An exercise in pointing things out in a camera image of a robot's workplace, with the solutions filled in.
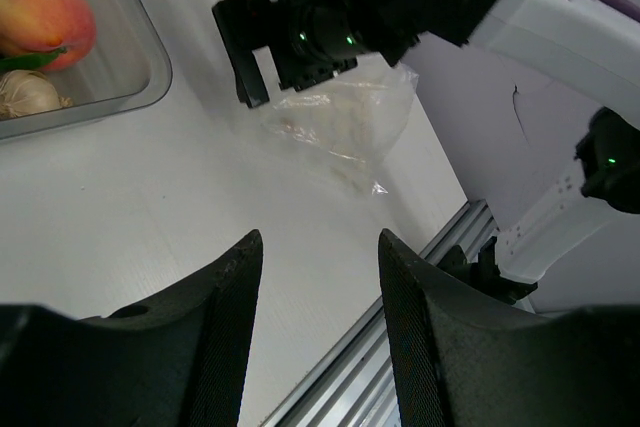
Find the clear zip top bag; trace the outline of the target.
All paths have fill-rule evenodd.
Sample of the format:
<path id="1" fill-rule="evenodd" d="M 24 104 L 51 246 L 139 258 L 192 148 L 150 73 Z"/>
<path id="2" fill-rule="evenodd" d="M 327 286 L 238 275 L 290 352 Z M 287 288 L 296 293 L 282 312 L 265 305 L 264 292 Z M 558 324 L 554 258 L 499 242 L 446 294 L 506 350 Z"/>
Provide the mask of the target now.
<path id="1" fill-rule="evenodd" d="M 406 129 L 419 76 L 377 61 L 260 109 L 284 159 L 351 196 L 384 195 L 378 173 Z"/>

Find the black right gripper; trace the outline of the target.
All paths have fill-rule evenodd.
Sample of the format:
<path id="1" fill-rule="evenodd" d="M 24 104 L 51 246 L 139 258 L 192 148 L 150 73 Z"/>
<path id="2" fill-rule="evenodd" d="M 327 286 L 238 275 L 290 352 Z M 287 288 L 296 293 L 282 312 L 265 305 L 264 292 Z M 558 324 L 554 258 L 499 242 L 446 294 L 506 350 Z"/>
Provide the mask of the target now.
<path id="1" fill-rule="evenodd" d="M 284 89 L 293 86 L 295 58 L 352 60 L 380 54 L 391 67 L 433 34 L 463 46 L 498 0 L 220 0 L 212 13 L 235 76 L 239 101 L 249 108 L 270 97 L 254 52 L 271 53 Z"/>

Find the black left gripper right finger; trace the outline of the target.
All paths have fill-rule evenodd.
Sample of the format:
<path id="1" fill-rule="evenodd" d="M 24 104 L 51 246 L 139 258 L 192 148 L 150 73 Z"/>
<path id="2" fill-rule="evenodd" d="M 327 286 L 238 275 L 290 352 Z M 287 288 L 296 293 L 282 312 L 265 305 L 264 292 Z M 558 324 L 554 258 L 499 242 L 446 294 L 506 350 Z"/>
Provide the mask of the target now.
<path id="1" fill-rule="evenodd" d="M 635 426 L 639 310 L 532 314 L 472 288 L 393 232 L 379 278 L 405 426 Z"/>

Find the grey plastic food bin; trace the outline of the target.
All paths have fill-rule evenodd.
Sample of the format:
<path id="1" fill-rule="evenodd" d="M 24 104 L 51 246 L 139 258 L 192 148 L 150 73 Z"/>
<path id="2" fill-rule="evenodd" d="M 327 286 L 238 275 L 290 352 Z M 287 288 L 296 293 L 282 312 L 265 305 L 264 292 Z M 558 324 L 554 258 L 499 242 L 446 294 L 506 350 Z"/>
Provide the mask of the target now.
<path id="1" fill-rule="evenodd" d="M 165 47 L 141 0 L 87 0 L 97 26 L 83 60 L 49 78 L 73 105 L 1 122 L 1 138 L 19 137 L 144 108 L 161 100 L 172 82 Z"/>

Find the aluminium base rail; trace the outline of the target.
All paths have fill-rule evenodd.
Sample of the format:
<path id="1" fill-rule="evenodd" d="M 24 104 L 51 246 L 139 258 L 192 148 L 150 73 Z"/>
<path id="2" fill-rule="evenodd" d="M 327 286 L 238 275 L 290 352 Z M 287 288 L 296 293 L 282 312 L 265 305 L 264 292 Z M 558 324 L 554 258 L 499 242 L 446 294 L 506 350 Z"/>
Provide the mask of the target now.
<path id="1" fill-rule="evenodd" d="M 432 264 L 450 247 L 474 258 L 496 229 L 484 200 L 466 203 L 420 252 Z M 265 426 L 399 426 L 382 300 L 377 299 L 332 347 Z"/>

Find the garlic bulb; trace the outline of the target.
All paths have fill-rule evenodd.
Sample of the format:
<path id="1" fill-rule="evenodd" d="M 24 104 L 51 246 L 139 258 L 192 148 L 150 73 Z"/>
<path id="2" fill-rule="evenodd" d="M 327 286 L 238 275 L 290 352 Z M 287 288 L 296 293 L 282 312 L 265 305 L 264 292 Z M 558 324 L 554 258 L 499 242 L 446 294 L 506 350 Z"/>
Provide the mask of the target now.
<path id="1" fill-rule="evenodd" d="M 25 117 L 72 107 L 49 79 L 36 71 L 16 70 L 1 77 L 1 119 Z"/>

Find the peach fruit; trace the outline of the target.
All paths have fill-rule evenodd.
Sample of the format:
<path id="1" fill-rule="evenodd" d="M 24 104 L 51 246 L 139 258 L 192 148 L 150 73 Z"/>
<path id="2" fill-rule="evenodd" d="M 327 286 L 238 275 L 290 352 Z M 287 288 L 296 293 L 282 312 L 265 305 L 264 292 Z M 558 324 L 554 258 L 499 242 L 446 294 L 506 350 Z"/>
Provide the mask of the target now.
<path id="1" fill-rule="evenodd" d="M 87 0 L 1 0 L 1 55 L 65 52 L 45 66 L 60 71 L 83 60 L 97 38 Z"/>

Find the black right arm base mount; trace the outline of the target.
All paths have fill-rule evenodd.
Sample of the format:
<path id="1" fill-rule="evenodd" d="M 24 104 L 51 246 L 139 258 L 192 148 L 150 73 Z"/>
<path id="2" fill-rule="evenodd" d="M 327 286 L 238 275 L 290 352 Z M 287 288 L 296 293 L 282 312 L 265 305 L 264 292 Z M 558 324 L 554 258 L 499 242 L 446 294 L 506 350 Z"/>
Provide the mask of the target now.
<path id="1" fill-rule="evenodd" d="M 495 260 L 497 238 L 491 237 L 480 249 L 476 262 L 469 262 L 460 245 L 454 245 L 444 255 L 437 267 L 466 285 L 489 297 L 514 305 L 537 288 L 503 278 Z"/>

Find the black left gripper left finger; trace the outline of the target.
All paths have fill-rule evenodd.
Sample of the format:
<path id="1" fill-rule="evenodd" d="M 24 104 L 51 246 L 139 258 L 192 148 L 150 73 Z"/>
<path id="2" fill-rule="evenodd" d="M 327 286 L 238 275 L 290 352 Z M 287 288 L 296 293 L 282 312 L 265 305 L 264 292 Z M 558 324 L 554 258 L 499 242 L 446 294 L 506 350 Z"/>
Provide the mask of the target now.
<path id="1" fill-rule="evenodd" d="M 1 309 L 5 426 L 234 426 L 263 265 L 251 231 L 217 260 L 108 317 Z"/>

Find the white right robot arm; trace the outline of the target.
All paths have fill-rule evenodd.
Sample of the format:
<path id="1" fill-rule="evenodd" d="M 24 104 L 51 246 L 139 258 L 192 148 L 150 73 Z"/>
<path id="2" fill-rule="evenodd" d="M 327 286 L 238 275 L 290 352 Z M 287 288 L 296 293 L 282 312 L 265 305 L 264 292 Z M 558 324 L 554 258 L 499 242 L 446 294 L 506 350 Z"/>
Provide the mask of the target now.
<path id="1" fill-rule="evenodd" d="M 267 48 L 282 89 L 352 70 L 359 56 L 397 65 L 424 34 L 516 60 L 600 103 L 566 172 L 475 262 L 445 270 L 508 304 L 548 268 L 624 214 L 639 211 L 639 9 L 626 0 L 221 0 L 212 9 L 238 99 L 269 94 L 255 59 Z"/>

